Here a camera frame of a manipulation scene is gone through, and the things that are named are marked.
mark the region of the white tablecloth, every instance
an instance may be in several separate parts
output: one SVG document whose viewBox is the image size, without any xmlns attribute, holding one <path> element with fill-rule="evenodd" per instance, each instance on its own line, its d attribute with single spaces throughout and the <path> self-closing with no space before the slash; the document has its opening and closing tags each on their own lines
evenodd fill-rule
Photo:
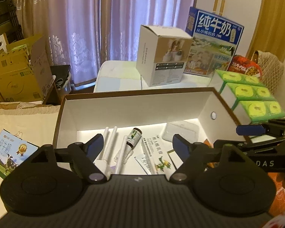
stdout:
<svg viewBox="0 0 285 228">
<path fill-rule="evenodd" d="M 180 83 L 149 87 L 135 65 L 136 62 L 129 61 L 105 61 L 98 72 L 94 92 L 207 87 L 210 81 L 208 77 L 183 74 Z"/>
</svg>

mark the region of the white cardboard box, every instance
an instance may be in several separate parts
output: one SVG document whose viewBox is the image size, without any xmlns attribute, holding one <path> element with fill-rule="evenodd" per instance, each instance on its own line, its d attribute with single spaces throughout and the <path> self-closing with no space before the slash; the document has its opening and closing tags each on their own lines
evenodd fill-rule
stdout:
<svg viewBox="0 0 285 228">
<path fill-rule="evenodd" d="M 217 115 L 215 120 L 211 118 L 212 112 Z M 96 134 L 103 134 L 107 126 L 111 135 L 112 128 L 117 126 L 115 145 L 108 159 L 110 166 L 114 166 L 114 156 L 123 136 L 133 127 L 141 129 L 143 137 L 161 136 L 166 122 L 179 120 L 197 124 L 201 142 L 205 139 L 210 143 L 217 139 L 245 140 L 236 134 L 239 121 L 224 100 L 214 88 L 204 87 L 67 95 L 60 107 L 53 145 L 66 148 L 76 141 L 85 143 Z M 164 140 L 163 147 L 166 151 L 173 149 L 172 143 Z M 139 141 L 133 155 L 122 166 L 121 174 L 145 175 L 134 158 L 142 153 Z"/>
<path fill-rule="evenodd" d="M 191 43 L 180 28 L 141 25 L 136 68 L 147 85 L 179 83 Z"/>
</svg>

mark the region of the purple curtain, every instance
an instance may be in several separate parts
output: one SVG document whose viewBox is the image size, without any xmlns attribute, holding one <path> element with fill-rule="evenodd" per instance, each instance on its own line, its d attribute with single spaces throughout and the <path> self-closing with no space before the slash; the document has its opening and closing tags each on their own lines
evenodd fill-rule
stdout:
<svg viewBox="0 0 285 228">
<path fill-rule="evenodd" d="M 70 64 L 76 86 L 95 80 L 100 68 L 99 0 L 14 0 L 25 37 L 49 39 L 53 64 Z"/>
<path fill-rule="evenodd" d="M 112 0 L 110 60 L 135 61 L 140 25 L 185 29 L 194 0 Z"/>
<path fill-rule="evenodd" d="M 193 0 L 14 0 L 14 4 L 24 36 L 41 33 L 49 39 L 49 60 L 70 64 L 73 82 L 80 86 L 95 81 L 106 60 L 136 60 L 141 24 L 184 29 Z"/>
</svg>

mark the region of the ointment box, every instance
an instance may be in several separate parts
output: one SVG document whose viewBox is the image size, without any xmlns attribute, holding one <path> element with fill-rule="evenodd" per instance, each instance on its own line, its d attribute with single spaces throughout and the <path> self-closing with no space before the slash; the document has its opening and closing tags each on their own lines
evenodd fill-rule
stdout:
<svg viewBox="0 0 285 228">
<path fill-rule="evenodd" d="M 221 93 L 226 83 L 237 83 L 265 87 L 265 85 L 259 80 L 258 77 L 222 70 L 215 71 L 208 86 L 214 87 L 216 91 Z"/>
<path fill-rule="evenodd" d="M 161 143 L 159 135 L 151 138 L 142 138 L 142 150 L 146 155 L 146 160 L 152 174 L 165 174 L 166 178 L 175 172 L 174 165 L 168 155 L 167 150 Z"/>
<path fill-rule="evenodd" d="M 226 83 L 221 96 L 232 110 L 239 101 L 275 101 L 266 87 L 237 83 Z"/>
</svg>

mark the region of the red snack bag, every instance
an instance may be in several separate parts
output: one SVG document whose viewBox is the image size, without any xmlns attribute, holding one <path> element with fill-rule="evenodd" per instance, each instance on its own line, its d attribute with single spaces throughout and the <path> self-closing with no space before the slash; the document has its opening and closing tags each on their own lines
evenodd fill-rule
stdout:
<svg viewBox="0 0 285 228">
<path fill-rule="evenodd" d="M 232 58 L 228 71 L 246 74 L 250 76 L 256 76 L 260 79 L 262 78 L 263 74 L 262 69 L 259 65 L 241 55 L 235 55 Z"/>
</svg>

